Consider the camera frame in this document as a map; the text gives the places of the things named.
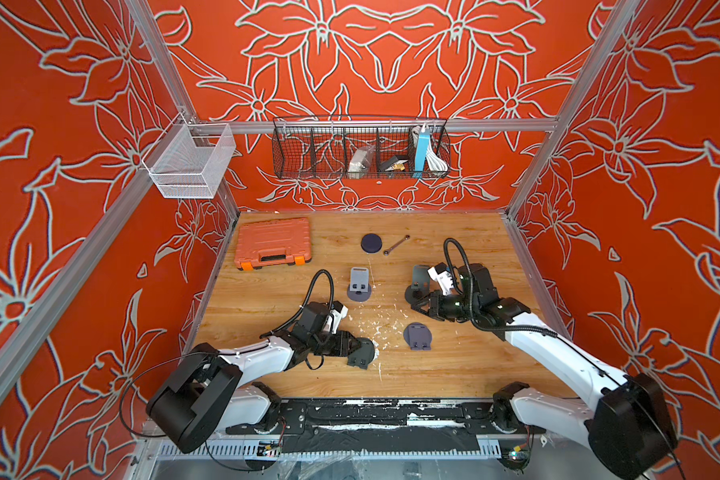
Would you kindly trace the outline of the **dark grey phone stand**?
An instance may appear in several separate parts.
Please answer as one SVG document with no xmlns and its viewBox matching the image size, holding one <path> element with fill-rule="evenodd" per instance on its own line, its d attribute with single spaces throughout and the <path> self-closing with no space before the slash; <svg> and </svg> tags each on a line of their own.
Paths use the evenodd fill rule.
<svg viewBox="0 0 720 480">
<path fill-rule="evenodd" d="M 431 279 L 430 279 L 430 277 L 429 277 L 429 275 L 428 275 L 428 273 L 427 273 L 427 270 L 428 270 L 429 268 L 430 268 L 430 267 L 427 266 L 427 265 L 415 265 L 415 266 L 413 267 L 413 269 L 412 269 L 412 279 L 411 279 L 410 285 L 417 285 L 417 286 L 427 285 L 428 288 L 429 288 L 429 294 L 430 294 L 430 292 L 431 292 L 431 289 L 430 289 Z M 407 288 L 406 288 L 406 290 L 405 290 L 405 300 L 406 300 L 410 305 L 411 305 L 414 301 L 420 300 L 420 299 L 422 299 L 422 298 L 408 298 L 408 297 L 407 297 Z"/>
<path fill-rule="evenodd" d="M 357 338 L 351 342 L 347 365 L 367 370 L 376 356 L 376 347 L 368 338 Z"/>
</svg>

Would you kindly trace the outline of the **purple phone stand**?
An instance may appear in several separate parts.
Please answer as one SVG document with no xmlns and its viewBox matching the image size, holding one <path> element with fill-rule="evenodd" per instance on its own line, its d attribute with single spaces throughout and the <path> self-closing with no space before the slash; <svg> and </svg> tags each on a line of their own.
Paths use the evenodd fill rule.
<svg viewBox="0 0 720 480">
<path fill-rule="evenodd" d="M 348 298 L 355 302 L 365 302 L 370 299 L 371 294 L 372 285 L 369 269 L 365 267 L 352 267 L 347 288 Z"/>
<path fill-rule="evenodd" d="M 407 325 L 403 331 L 404 341 L 412 351 L 430 351 L 433 335 L 428 327 L 419 322 Z"/>
</svg>

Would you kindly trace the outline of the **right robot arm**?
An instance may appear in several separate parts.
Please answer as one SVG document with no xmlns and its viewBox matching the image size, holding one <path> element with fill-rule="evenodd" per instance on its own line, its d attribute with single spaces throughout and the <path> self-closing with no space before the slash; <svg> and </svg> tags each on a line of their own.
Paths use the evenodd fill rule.
<svg viewBox="0 0 720 480">
<path fill-rule="evenodd" d="M 451 258 L 416 265 L 405 292 L 411 309 L 430 319 L 467 323 L 525 352 L 574 393 L 564 399 L 513 382 L 495 392 L 488 417 L 503 433 L 538 427 L 588 448 L 620 479 L 637 479 L 665 458 L 678 439 L 663 391 L 646 374 L 628 374 L 549 328 L 522 302 L 500 296 L 489 269 L 472 263 L 453 238 Z"/>
</svg>

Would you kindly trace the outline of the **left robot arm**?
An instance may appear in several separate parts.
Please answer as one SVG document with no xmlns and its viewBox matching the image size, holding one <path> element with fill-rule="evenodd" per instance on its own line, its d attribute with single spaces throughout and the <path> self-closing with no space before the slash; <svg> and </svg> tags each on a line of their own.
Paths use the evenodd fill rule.
<svg viewBox="0 0 720 480">
<path fill-rule="evenodd" d="M 318 270 L 297 312 L 260 342 L 236 349 L 202 343 L 184 355 L 149 399 L 146 415 L 183 453 L 228 428 L 273 428 L 280 398 L 262 377 L 307 365 L 310 356 L 345 358 L 361 369 L 374 360 L 371 340 L 339 328 L 347 313 L 330 272 Z"/>
</svg>

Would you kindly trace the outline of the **dark round disc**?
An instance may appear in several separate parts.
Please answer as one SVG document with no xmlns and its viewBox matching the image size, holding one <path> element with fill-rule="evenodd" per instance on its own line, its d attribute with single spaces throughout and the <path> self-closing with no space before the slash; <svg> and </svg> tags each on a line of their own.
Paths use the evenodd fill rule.
<svg viewBox="0 0 720 480">
<path fill-rule="evenodd" d="M 381 237 L 375 233 L 365 234 L 361 238 L 361 249 L 368 254 L 375 254 L 382 250 L 383 241 Z"/>
</svg>

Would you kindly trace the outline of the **black small box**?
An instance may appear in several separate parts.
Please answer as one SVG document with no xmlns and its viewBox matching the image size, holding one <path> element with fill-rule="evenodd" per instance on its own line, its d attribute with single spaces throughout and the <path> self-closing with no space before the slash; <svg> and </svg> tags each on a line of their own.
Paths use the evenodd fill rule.
<svg viewBox="0 0 720 480">
<path fill-rule="evenodd" d="M 388 160 L 380 163 L 379 171 L 384 172 L 405 172 L 408 167 L 409 158 L 407 156 L 395 155 Z"/>
</svg>

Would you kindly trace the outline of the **orange tool case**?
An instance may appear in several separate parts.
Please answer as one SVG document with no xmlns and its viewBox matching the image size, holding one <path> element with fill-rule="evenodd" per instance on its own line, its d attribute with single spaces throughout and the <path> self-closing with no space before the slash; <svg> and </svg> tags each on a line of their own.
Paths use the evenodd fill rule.
<svg viewBox="0 0 720 480">
<path fill-rule="evenodd" d="M 242 271 L 312 260 L 311 228 L 306 217 L 247 223 L 238 231 L 234 262 Z"/>
</svg>

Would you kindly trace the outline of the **plastic bag item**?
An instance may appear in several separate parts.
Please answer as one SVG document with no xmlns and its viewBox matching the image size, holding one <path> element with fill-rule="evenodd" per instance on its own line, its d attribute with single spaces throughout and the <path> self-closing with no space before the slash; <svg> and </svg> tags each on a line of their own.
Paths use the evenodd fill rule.
<svg viewBox="0 0 720 480">
<path fill-rule="evenodd" d="M 373 145 L 359 147 L 349 161 L 347 178 L 359 180 L 365 178 L 376 162 L 376 148 Z"/>
</svg>

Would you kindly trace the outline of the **clear plastic bin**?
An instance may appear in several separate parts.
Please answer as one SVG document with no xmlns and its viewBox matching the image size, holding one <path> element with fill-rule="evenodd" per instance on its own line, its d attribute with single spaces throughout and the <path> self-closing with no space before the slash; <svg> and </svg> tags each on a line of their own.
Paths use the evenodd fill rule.
<svg viewBox="0 0 720 480">
<path fill-rule="evenodd" d="M 177 124 L 153 148 L 144 166 L 164 198 L 212 199 L 236 150 L 228 126 L 204 137 L 186 124 Z"/>
</svg>

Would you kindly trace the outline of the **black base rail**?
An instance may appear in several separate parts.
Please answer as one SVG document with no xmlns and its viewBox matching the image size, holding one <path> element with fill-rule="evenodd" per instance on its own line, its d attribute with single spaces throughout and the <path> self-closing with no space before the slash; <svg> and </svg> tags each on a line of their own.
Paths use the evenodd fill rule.
<svg viewBox="0 0 720 480">
<path fill-rule="evenodd" d="M 545 434 L 496 428 L 490 399 L 290 398 L 271 425 L 240 425 L 228 435 L 273 436 L 288 454 L 339 452 L 392 456 L 499 458 Z"/>
</svg>

